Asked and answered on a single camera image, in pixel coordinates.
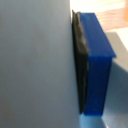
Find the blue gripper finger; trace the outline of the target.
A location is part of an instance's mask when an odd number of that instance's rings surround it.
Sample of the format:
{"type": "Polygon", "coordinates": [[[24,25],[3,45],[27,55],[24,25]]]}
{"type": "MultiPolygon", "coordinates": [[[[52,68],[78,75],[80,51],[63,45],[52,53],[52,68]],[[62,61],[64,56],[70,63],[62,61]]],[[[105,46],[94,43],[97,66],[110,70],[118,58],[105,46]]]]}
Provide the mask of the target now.
{"type": "Polygon", "coordinates": [[[79,112],[101,116],[116,54],[94,13],[72,12],[72,33],[79,112]]]}

